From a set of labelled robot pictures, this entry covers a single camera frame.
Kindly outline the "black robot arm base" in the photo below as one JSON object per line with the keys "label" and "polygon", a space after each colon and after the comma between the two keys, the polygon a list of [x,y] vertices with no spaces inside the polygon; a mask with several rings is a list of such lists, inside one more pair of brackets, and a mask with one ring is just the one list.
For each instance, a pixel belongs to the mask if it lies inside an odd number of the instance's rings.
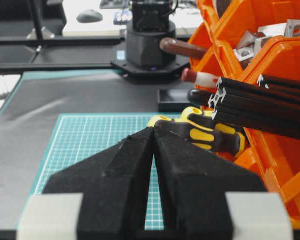
{"label": "black robot arm base", "polygon": [[117,50],[111,64],[132,76],[167,76],[181,73],[190,65],[185,56],[160,48],[164,38],[176,39],[170,15],[177,9],[172,0],[132,0],[132,20],[126,25],[124,49]]}

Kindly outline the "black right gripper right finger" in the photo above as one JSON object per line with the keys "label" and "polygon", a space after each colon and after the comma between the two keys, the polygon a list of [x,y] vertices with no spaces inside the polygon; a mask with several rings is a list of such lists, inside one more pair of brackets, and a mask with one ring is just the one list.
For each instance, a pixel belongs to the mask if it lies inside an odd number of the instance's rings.
{"label": "black right gripper right finger", "polygon": [[186,239],[293,239],[280,196],[269,193],[257,174],[161,127],[154,128],[154,137],[158,175]]}

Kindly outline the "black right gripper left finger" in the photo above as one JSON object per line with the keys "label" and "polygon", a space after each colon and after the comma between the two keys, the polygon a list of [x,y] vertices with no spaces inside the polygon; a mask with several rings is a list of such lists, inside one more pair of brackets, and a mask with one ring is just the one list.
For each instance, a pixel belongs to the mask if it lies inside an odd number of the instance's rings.
{"label": "black right gripper left finger", "polygon": [[32,196],[19,240],[123,240],[142,228],[153,160],[154,130],[53,174]]}

